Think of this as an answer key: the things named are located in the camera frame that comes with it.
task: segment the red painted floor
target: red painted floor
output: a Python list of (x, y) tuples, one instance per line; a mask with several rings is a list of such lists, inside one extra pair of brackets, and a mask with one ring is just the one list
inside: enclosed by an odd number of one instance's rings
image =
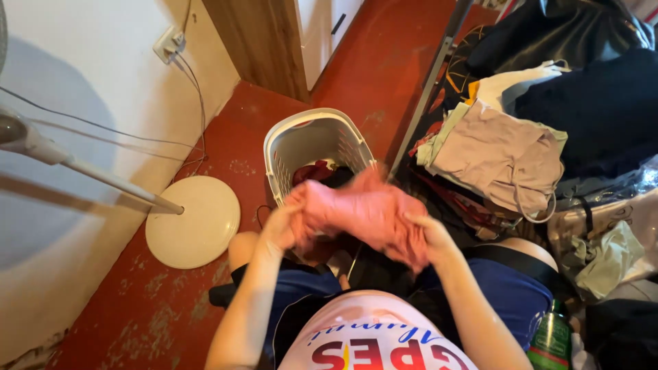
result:
[[(375, 158), (390, 164), (454, 5), (454, 0), (366, 1), (318, 81), (313, 107), (346, 113)], [(496, 16), (474, 7), (462, 31), (492, 24)], [(272, 203), (262, 152), (265, 134), (279, 120), (310, 107), (242, 82), (206, 130), (209, 158), (199, 173), (233, 188), (242, 212), (240, 231), (258, 231), (256, 208)], [(183, 169), (176, 180), (189, 171)], [(266, 218), (268, 211), (261, 212)], [(48, 369), (203, 368), (224, 314), (208, 303), (207, 290), (230, 281), (227, 256), (198, 269), (170, 269), (149, 253), (143, 226)]]

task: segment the standing fan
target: standing fan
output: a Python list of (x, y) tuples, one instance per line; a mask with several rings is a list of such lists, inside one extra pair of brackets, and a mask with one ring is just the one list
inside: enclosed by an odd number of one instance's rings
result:
[[(7, 22), (0, 0), (0, 72), (7, 56)], [(141, 198), (154, 206), (146, 219), (146, 242), (165, 265), (192, 269), (219, 257), (240, 225), (233, 190), (210, 176), (193, 176), (170, 185), (161, 196), (76, 158), (44, 138), (29, 120), (0, 105), (0, 150), (23, 154), (47, 165), (62, 165)]]

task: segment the white wall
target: white wall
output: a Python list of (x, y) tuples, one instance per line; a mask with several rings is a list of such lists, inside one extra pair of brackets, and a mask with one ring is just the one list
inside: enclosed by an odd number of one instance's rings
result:
[[(151, 50), (187, 0), (4, 0), (9, 51), (0, 86), (46, 107), (132, 134), (194, 144), (197, 92)], [(207, 118), (238, 74), (201, 0), (183, 56)], [(159, 194), (189, 148), (130, 139), (41, 112), (0, 92), (73, 154)], [(0, 363), (73, 323), (145, 218), (148, 206), (61, 166), (0, 151)]]

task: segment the white t-shirt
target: white t-shirt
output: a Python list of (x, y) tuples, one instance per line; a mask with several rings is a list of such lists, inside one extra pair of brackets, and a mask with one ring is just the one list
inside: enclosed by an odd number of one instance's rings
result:
[(477, 368), (407, 302), (377, 290), (358, 290), (333, 299), (313, 315), (279, 369)]

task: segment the white round base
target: white round base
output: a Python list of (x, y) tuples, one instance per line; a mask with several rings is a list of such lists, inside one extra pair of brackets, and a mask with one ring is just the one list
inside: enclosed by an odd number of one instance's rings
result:
[(210, 176), (184, 178), (162, 198), (182, 206), (177, 215), (156, 205), (146, 218), (146, 243), (160, 262), (193, 269), (222, 255), (240, 225), (240, 204), (233, 190)]

